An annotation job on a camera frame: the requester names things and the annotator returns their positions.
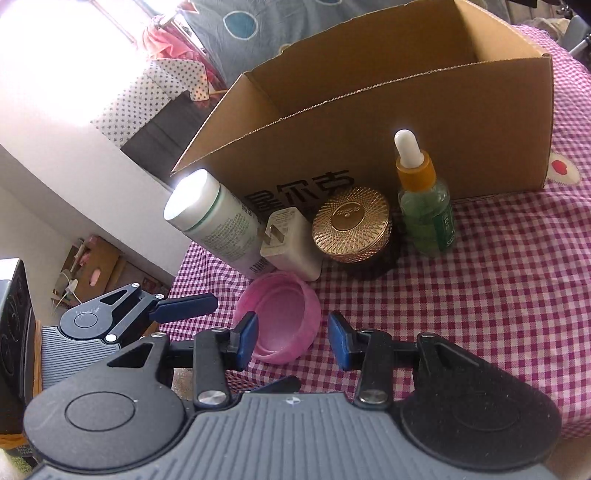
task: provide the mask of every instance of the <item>round black disc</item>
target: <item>round black disc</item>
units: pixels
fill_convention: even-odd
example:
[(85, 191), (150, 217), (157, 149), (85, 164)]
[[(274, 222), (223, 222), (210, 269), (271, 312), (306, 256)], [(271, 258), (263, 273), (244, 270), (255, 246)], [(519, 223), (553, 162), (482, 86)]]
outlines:
[(150, 349), (145, 343), (124, 350), (33, 398), (24, 417), (31, 446), (54, 465), (93, 473), (161, 453), (182, 428), (185, 409), (156, 380), (159, 358), (140, 368), (112, 366)]
[(422, 386), (402, 403), (406, 434), (460, 468), (506, 471), (542, 460), (560, 433), (558, 410), (543, 393), (497, 371), (444, 372)]

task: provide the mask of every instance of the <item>pink plastic cap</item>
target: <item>pink plastic cap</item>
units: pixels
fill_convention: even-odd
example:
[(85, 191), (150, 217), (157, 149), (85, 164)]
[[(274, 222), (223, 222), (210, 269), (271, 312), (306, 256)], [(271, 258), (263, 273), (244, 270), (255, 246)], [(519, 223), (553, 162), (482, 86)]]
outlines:
[(297, 275), (273, 272), (252, 282), (236, 304), (232, 326), (246, 312), (259, 319), (259, 337), (252, 356), (283, 365), (302, 356), (314, 342), (322, 310), (316, 292)]

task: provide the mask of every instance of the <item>dropper bottle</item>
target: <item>dropper bottle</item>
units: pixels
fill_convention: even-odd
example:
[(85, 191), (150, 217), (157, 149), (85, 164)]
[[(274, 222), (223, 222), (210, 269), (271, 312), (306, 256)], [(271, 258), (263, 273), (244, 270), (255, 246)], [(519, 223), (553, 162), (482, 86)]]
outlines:
[(394, 136), (400, 156), (396, 168), (402, 189), (398, 202), (407, 233), (419, 252), (437, 257), (448, 250), (455, 239), (447, 185), (435, 174), (431, 157), (420, 150), (410, 130), (400, 130)]

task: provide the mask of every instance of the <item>white bottle cap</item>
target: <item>white bottle cap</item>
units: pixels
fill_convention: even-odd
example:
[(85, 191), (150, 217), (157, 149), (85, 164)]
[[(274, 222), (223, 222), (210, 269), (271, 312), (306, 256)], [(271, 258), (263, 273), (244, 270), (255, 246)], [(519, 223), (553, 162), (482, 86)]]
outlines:
[(404, 168), (417, 168), (423, 164), (425, 155), (418, 147), (417, 139), (410, 130), (399, 130), (394, 135), (394, 143), (400, 153), (400, 164)]
[(197, 225), (212, 208), (220, 183), (207, 170), (197, 170), (182, 179), (164, 208), (164, 220), (182, 232)]

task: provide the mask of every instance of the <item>cardboard box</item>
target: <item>cardboard box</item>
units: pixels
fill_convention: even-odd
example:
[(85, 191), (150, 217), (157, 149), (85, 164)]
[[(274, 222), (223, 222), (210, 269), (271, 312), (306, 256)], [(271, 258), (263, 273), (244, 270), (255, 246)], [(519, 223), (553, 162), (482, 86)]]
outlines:
[(78, 279), (76, 296), (85, 302), (105, 292), (121, 252), (101, 237), (91, 235), (79, 248), (70, 271)]
[(465, 0), (416, 0), (337, 25), (240, 76), (173, 173), (206, 168), (263, 216), (336, 188), (396, 204), (409, 128), (453, 198), (537, 190), (552, 133), (551, 57)]

